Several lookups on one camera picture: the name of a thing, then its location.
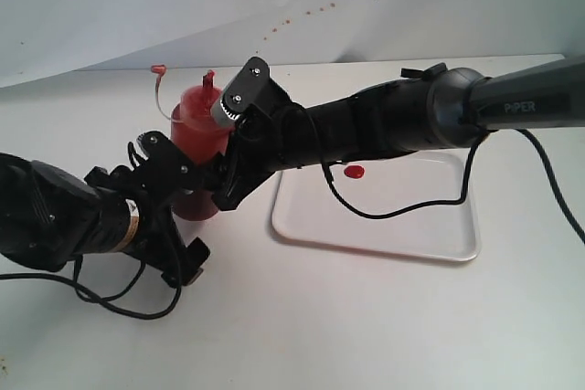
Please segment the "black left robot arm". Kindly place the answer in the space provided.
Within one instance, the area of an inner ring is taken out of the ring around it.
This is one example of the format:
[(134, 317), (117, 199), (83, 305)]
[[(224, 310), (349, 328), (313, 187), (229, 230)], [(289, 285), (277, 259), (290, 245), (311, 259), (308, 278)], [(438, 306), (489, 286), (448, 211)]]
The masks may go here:
[(29, 269), (58, 272), (81, 256), (123, 253), (172, 288), (191, 283), (209, 257), (180, 237), (171, 205), (211, 181), (161, 132), (127, 146), (129, 163), (95, 166), (79, 179), (40, 161), (1, 156), (1, 253)]

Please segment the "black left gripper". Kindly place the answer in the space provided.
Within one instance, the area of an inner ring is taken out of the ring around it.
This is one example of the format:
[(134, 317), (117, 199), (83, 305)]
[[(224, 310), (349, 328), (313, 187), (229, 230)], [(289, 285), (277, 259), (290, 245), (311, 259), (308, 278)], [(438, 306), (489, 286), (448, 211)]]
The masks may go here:
[(100, 215), (100, 232), (112, 232), (113, 242), (98, 253), (123, 253), (161, 272), (171, 288), (192, 284), (210, 255), (198, 237), (186, 243), (172, 215), (173, 202), (198, 189), (201, 168), (161, 132), (145, 132), (127, 145), (129, 167), (108, 172), (94, 167), (85, 182), (105, 195), (120, 198), (121, 210)]

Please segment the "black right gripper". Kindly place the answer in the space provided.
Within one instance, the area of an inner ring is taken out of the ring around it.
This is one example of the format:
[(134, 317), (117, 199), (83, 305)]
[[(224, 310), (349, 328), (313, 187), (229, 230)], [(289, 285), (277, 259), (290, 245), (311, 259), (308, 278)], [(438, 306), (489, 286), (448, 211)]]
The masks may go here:
[(211, 199), (233, 211), (271, 176), (315, 164), (315, 124), (272, 78), (267, 62), (249, 58), (212, 105), (211, 116), (232, 130)]

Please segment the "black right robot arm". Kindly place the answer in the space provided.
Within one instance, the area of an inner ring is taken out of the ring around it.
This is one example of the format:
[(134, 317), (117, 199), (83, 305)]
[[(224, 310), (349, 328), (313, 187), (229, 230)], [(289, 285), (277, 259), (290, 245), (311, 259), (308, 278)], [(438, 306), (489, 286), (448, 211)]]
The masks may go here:
[(584, 61), (562, 59), (489, 78), (437, 64), (305, 108), (250, 58), (211, 111), (231, 130), (213, 201), (235, 209), (274, 173), (469, 148), (499, 130), (580, 127)]

